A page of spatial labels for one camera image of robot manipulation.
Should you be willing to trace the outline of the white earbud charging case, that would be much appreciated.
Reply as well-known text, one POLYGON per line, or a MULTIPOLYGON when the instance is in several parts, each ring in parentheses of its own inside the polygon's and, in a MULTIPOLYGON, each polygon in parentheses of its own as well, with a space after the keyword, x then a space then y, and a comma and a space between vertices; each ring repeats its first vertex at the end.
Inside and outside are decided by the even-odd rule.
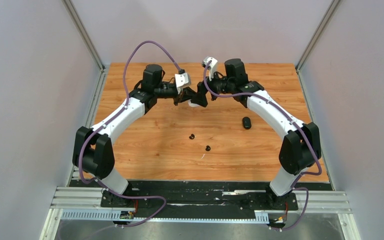
POLYGON ((188 102, 188 105, 192 108, 196 108, 196 107, 199 107, 200 105, 196 104, 196 103, 192 103, 192 102, 188 102))

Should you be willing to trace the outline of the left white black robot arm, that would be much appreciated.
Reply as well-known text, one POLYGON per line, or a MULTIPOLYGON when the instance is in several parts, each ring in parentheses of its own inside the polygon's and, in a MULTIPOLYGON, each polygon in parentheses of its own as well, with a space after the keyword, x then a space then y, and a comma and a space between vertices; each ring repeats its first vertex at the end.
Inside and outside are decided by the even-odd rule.
POLYGON ((101 122, 81 126, 75 134, 72 163, 80 172, 93 175, 93 180, 114 195, 120 206, 129 206, 134 197, 128 180, 115 168, 113 144, 133 122, 143 117, 158 99, 173 99, 173 103, 190 100, 191 78, 180 69, 174 82, 164 81, 165 71, 158 64, 145 67, 142 79, 128 93, 127 99, 101 122))

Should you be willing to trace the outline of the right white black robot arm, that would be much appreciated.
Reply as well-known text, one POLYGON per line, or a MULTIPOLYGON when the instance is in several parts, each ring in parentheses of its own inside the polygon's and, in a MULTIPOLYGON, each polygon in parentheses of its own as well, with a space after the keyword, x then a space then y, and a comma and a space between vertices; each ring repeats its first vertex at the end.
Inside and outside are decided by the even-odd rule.
POLYGON ((281 138, 280 169, 266 187, 263 202, 272 209, 283 205, 302 176, 319 176, 323 172, 320 131, 314 122, 305 123, 280 106, 257 81, 250 81, 245 64, 239 58, 224 63, 225 74, 217 72, 218 61, 208 56, 202 61, 203 80, 191 105, 206 107, 207 94, 214 101, 233 98, 261 117, 281 138))

